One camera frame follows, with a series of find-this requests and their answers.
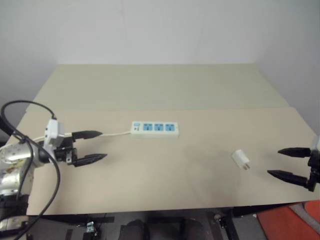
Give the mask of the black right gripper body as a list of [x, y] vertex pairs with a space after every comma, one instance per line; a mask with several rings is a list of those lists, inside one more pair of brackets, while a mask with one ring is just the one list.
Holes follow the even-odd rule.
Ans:
[[315, 190], [316, 184], [320, 183], [320, 151], [312, 150], [307, 165], [310, 167], [310, 175], [307, 181], [307, 189]]

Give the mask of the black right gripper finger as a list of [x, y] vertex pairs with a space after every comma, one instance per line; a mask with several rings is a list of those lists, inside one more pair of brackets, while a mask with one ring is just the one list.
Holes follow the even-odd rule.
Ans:
[[273, 177], [280, 179], [286, 183], [307, 188], [308, 179], [306, 177], [294, 175], [292, 172], [283, 170], [267, 170], [267, 172]]
[[311, 156], [311, 149], [306, 147], [290, 147], [283, 148], [277, 151], [279, 154], [295, 157], [295, 158], [306, 158]]

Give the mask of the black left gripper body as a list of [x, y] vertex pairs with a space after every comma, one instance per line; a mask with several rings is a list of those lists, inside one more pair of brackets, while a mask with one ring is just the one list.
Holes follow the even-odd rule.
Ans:
[[76, 139], [73, 133], [66, 134], [59, 147], [54, 150], [57, 162], [65, 162], [67, 165], [76, 165], [78, 160], [77, 149], [74, 147]]

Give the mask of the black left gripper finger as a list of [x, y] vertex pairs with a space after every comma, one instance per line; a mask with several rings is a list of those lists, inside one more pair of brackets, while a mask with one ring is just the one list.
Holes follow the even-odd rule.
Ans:
[[77, 132], [72, 132], [71, 137], [73, 140], [78, 140], [78, 139], [92, 139], [96, 138], [98, 136], [101, 136], [102, 133], [99, 131], [95, 130], [84, 130], [84, 131], [77, 131]]
[[73, 162], [73, 165], [75, 167], [81, 167], [81, 166], [93, 164], [95, 162], [102, 160], [106, 156], [107, 156], [107, 154], [105, 154], [105, 153], [95, 153], [95, 154], [85, 155], [83, 158], [77, 158]]

